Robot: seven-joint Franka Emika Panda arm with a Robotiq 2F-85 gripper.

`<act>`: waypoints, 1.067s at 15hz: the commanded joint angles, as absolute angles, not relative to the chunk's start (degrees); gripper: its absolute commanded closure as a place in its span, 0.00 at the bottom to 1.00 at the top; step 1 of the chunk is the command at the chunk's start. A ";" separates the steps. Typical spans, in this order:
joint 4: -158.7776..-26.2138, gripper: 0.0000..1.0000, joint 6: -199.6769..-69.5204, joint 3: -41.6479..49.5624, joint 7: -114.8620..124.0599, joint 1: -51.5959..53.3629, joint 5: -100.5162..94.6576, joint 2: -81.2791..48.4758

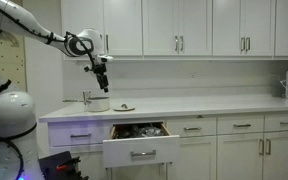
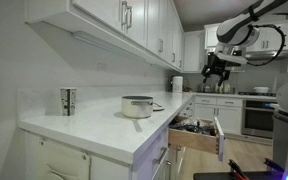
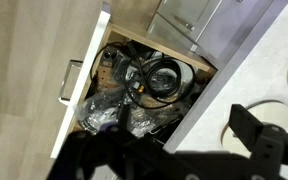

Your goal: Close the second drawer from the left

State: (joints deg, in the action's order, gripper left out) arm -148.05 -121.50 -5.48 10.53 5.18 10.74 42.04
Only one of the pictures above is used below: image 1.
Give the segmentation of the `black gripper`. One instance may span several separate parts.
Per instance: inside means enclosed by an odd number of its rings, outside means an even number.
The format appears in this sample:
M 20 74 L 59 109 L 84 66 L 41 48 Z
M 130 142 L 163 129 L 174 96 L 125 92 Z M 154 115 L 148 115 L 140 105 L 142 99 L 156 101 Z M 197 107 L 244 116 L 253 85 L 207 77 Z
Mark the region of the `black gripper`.
M 105 93 L 109 92 L 108 89 L 108 78 L 105 75 L 106 72 L 106 65 L 105 64 L 97 64 L 94 66 L 86 65 L 84 67 L 85 72 L 93 72 L 96 75 L 97 81 L 99 83 L 99 86 L 101 87 L 101 90 L 103 90 Z

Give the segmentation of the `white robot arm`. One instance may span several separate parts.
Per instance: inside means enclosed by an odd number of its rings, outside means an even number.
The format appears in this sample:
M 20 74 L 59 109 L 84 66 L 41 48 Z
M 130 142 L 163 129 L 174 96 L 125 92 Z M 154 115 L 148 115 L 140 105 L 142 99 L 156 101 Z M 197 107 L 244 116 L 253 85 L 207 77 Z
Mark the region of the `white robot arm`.
M 100 33 L 87 28 L 75 35 L 59 36 L 42 27 L 26 9 L 11 0 L 0 0 L 0 30 L 43 42 L 70 57 L 87 55 L 87 71 L 96 75 L 102 90 L 108 89 Z M 11 81 L 0 77 L 0 180 L 44 180 L 39 164 L 33 99 Z

